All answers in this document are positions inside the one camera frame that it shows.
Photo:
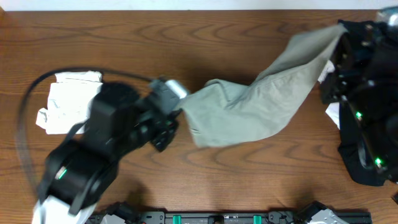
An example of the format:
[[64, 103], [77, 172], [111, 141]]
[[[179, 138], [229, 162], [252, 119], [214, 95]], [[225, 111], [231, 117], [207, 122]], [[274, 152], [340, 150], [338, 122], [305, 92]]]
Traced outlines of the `grey-green shorts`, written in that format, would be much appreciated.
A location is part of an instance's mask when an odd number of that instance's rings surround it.
[[292, 36], [250, 85], [206, 82], [180, 104], [197, 147], [226, 147], [283, 130], [315, 86], [340, 38], [341, 25]]

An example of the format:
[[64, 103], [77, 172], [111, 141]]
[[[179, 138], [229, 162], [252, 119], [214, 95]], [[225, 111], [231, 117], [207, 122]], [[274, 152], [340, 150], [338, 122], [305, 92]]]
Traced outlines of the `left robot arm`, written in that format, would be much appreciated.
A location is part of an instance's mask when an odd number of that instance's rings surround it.
[[159, 152], [167, 148], [188, 91], [176, 80], [153, 80], [150, 88], [141, 98], [124, 83], [101, 86], [87, 121], [74, 125], [45, 160], [33, 223], [85, 223], [124, 156], [147, 143]]

